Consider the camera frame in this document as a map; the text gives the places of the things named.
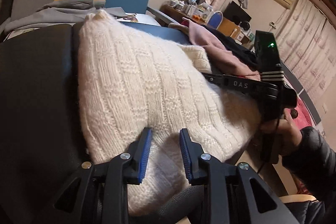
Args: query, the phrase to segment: light switch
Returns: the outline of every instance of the light switch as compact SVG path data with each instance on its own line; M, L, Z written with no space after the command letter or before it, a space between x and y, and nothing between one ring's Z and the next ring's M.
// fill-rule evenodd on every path
M277 28L277 25L272 21L269 23L269 25L275 30Z
M323 103L322 107L323 107L324 113L327 113L328 112L327 105Z

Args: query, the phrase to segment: black monitor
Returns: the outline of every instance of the black monitor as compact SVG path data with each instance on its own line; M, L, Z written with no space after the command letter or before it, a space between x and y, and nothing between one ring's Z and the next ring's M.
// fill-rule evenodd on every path
M223 17L239 25L242 21L250 22L251 17L237 3L231 1L223 12Z

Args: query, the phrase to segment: person's arm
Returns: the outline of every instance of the person's arm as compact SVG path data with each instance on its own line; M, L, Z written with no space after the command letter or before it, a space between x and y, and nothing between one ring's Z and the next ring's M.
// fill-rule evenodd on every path
M282 163L295 174L320 201L326 200L336 188L336 153L312 127L301 131L289 112L280 120L277 133L282 135ZM273 133L276 121L264 123L261 130Z
M282 164L323 201L336 186L336 153L313 127L305 127L301 133L298 150L284 156Z

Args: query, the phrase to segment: person's hand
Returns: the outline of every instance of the person's hand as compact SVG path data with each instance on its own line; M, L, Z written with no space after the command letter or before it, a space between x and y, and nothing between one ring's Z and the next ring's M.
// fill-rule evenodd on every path
M274 133L277 122L278 120L265 122L260 126L260 130L265 134ZM299 148L302 141L302 134L294 123L288 109L285 109L285 120L281 119L279 121L276 133L282 135L282 148L280 155L289 155Z

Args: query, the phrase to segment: pink cloth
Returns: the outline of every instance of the pink cloth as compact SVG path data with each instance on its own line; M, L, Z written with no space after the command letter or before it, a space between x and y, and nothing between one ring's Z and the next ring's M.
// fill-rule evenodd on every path
M251 70L206 28L189 21L189 40L193 45L202 46L209 59L223 73L260 81L258 71Z

